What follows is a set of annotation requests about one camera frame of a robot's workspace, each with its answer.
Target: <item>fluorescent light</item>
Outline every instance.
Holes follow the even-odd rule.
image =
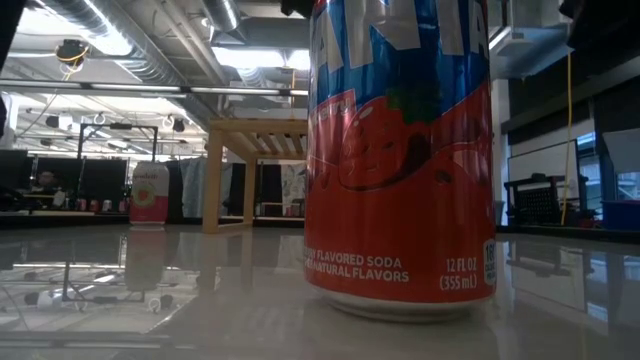
[[[118,147],[120,149],[127,149],[129,147],[129,144],[127,144],[124,141],[120,141],[120,140],[109,140],[107,141],[107,144],[111,144],[115,147]]]
[[[309,50],[296,50],[287,59],[287,66],[296,70],[311,69],[311,58]]]
[[[107,134],[104,131],[98,130],[98,131],[96,131],[96,135],[100,135],[100,136],[102,136],[103,138],[106,138],[106,139],[111,139],[111,135]]]
[[[213,47],[212,49],[220,64],[237,69],[285,66],[284,58],[276,50],[239,50],[221,47]]]
[[[65,81],[39,81],[39,80],[13,80],[13,79],[0,79],[0,85],[2,86],[33,86],[33,87],[46,87],[46,88],[63,88],[63,89],[81,89],[82,86],[78,83],[65,82]]]
[[[280,95],[277,89],[252,89],[252,88],[215,88],[215,87],[193,87],[191,91],[194,93],[213,93],[213,94],[230,94],[230,95]]]
[[[494,47],[498,46],[500,41],[502,41],[510,33],[511,33],[511,26],[507,26],[504,29],[502,29],[500,31],[500,33],[493,40],[491,40],[491,42],[489,43],[489,50],[491,50]]]
[[[138,145],[129,145],[129,147],[130,147],[130,148],[132,148],[132,149],[140,150],[140,151],[144,152],[145,154],[151,154],[151,151],[149,151],[149,150],[147,150],[147,149],[143,148],[142,146],[138,146]]]
[[[123,91],[180,91],[179,86],[161,86],[161,85],[125,85],[125,84],[93,84],[96,90],[123,90]]]
[[[291,95],[293,95],[293,96],[309,96],[309,91],[307,91],[307,90],[291,90]]]
[[[37,155],[59,155],[59,156],[77,156],[74,151],[47,151],[47,150],[29,150],[29,154]],[[193,155],[175,155],[174,157],[180,157],[182,159],[197,158],[202,154]],[[134,153],[114,153],[114,152],[82,152],[82,156],[87,157],[114,157],[114,158],[130,158],[139,161],[151,161],[150,154],[134,154]],[[156,155],[156,161],[169,161],[171,155]]]

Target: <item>computer monitor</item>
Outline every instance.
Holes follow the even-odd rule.
[[[25,171],[26,167],[26,150],[0,150],[0,185],[12,190],[24,187],[30,174],[30,171]]]

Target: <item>pink can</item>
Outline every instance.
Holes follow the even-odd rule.
[[[133,171],[129,221],[134,225],[158,225],[167,220],[169,170],[159,163],[140,162]]]
[[[77,209],[78,211],[87,211],[87,200],[78,199]]]
[[[91,200],[89,205],[89,211],[98,212],[100,211],[100,202],[98,200]]]

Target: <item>ceiling duct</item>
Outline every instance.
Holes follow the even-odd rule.
[[[253,69],[237,69],[238,75],[242,82],[248,87],[261,88],[267,87],[267,79],[260,68]]]
[[[235,30],[242,18],[238,5],[233,0],[201,0],[211,26],[219,32]]]
[[[107,55],[135,57],[116,63],[141,82],[149,85],[187,85],[144,31],[118,5],[117,1],[36,0],[45,9],[75,25],[95,48]],[[194,95],[169,99],[207,130],[213,109]]]

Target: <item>ceiling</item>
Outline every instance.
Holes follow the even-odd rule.
[[[2,78],[55,81],[66,78],[82,82],[141,83],[139,78],[121,66],[121,60],[130,60],[131,57],[103,53],[96,46],[91,48],[80,70],[69,74],[69,68],[53,56],[54,50],[65,39],[83,42],[88,39],[82,29],[51,15],[40,6],[41,2],[51,1],[54,0],[29,2],[29,8],[23,14],[12,43],[10,57],[2,70]],[[518,27],[505,27],[502,23],[501,2],[489,1],[490,34],[495,34],[492,37],[495,44],[491,51],[494,78],[522,77],[535,73],[541,66],[546,66],[544,62],[553,62],[566,53],[562,45],[565,28],[558,25],[559,16],[549,10],[553,8],[554,1],[558,2],[516,2],[519,6],[511,12],[516,14],[516,20],[512,22],[510,15],[507,20],[508,24]],[[157,50],[156,55],[164,58],[161,60],[166,61],[166,65],[171,68],[169,70],[177,73],[175,79],[180,79],[182,84],[255,87],[256,80],[252,77],[255,74],[241,76],[242,73],[233,67],[234,62],[269,56],[279,66],[262,68],[257,80],[259,84],[270,88],[306,90],[309,74],[305,68],[308,67],[308,57],[306,63],[302,61],[300,64],[299,60],[305,60],[309,48],[308,22],[295,14],[285,17],[280,12],[278,0],[236,0],[235,3],[242,19],[240,26],[228,33],[214,32],[213,36],[201,0],[114,0],[105,2],[107,5],[104,6],[115,8],[111,10],[124,14],[118,21],[126,23],[128,29],[136,30],[145,41],[148,40],[144,43],[144,51],[153,53]],[[495,36],[499,33],[504,36],[496,41]],[[521,34],[526,39],[526,44],[516,46],[516,51],[509,51],[513,34]],[[235,53],[247,50],[261,52]],[[15,147],[36,150],[44,156],[60,156],[59,152],[75,156],[79,124],[101,122],[102,116],[106,124],[124,122],[158,126],[159,138],[165,142],[161,147],[166,156],[178,153],[198,156],[204,153],[208,118],[202,119],[200,114],[194,115],[191,109],[182,106],[184,103],[175,99],[42,93],[11,95],[19,103],[16,130],[19,139]],[[204,106],[213,118],[306,119],[307,116],[305,99],[238,95],[219,98],[216,95],[198,95],[194,101]],[[45,124],[48,116],[60,115],[70,115],[76,125],[61,129]],[[185,119],[184,132],[172,130],[175,119]],[[122,156],[144,158],[142,155],[148,155],[151,150],[150,141],[145,140],[152,136],[149,131],[123,133],[105,128],[92,136],[94,139],[85,144],[84,151],[94,154],[93,156],[97,156],[95,153],[98,152],[108,152],[111,155],[119,151],[108,146],[108,139],[129,140],[130,144],[135,145],[129,146]],[[42,141],[47,137],[52,142]],[[175,144],[176,140],[182,140],[183,143]]]

